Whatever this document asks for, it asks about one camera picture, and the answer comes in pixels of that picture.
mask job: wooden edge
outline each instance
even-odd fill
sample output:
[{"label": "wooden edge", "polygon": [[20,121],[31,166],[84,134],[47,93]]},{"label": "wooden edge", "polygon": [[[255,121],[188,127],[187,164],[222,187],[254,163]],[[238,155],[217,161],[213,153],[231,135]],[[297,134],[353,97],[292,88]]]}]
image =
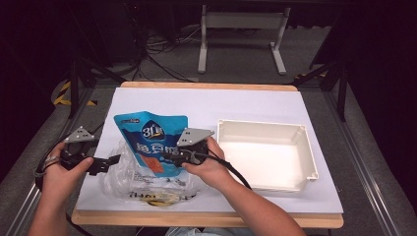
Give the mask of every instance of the wooden edge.
[{"label": "wooden edge", "polygon": [[298,91],[294,86],[208,84],[208,83],[169,83],[169,82],[125,82],[121,88],[163,88],[163,89],[245,89]]},{"label": "wooden edge", "polygon": [[[343,217],[336,213],[290,213],[303,228],[340,228]],[[234,212],[137,212],[97,211],[74,208],[76,224],[177,227],[247,227]]]}]

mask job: bag logo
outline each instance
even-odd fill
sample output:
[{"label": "bag logo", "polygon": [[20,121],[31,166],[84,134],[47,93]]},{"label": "bag logo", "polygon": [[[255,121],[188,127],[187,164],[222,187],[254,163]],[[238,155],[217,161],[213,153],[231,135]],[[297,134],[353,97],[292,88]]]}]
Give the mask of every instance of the bag logo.
[{"label": "bag logo", "polygon": [[129,120],[122,120],[121,122],[122,122],[122,124],[123,123],[139,123],[140,120],[132,118],[132,119],[129,119]]},{"label": "bag logo", "polygon": [[148,140],[163,140],[165,134],[162,128],[154,121],[148,121],[142,128],[142,134]]}]

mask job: metal stand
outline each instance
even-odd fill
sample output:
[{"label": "metal stand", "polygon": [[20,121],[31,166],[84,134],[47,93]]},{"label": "metal stand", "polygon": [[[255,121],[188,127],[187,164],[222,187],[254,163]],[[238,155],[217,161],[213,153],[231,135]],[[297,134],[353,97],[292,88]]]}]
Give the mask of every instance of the metal stand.
[{"label": "metal stand", "polygon": [[207,12],[207,7],[204,5],[202,11],[202,46],[200,48],[199,73],[206,71],[208,56],[207,28],[234,28],[278,30],[276,41],[270,43],[270,49],[279,75],[285,75],[284,63],[278,49],[284,35],[289,12],[290,8],[285,8],[283,13]]}]

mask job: person's right hand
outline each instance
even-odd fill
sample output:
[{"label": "person's right hand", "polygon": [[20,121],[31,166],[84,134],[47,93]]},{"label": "person's right hand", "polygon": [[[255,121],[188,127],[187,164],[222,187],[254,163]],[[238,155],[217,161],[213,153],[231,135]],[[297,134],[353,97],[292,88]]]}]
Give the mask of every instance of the person's right hand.
[{"label": "person's right hand", "polygon": [[[218,157],[224,159],[224,152],[215,139],[208,137],[207,141],[208,149],[214,152]],[[216,188],[217,190],[224,187],[229,181],[235,181],[226,167],[210,158],[207,158],[201,165],[183,163],[182,166],[188,172],[200,176],[206,184]]]}]

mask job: person's left hand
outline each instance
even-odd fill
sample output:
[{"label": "person's left hand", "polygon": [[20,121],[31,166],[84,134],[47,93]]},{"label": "person's left hand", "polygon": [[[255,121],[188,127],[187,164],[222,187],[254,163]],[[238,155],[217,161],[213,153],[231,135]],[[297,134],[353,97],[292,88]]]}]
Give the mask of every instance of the person's left hand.
[{"label": "person's left hand", "polygon": [[[60,156],[64,147],[64,143],[57,145],[49,155]],[[67,170],[60,163],[49,166],[43,176],[42,197],[47,199],[50,205],[64,207],[78,180],[89,169],[92,162],[93,159],[88,157],[71,170]]]}]

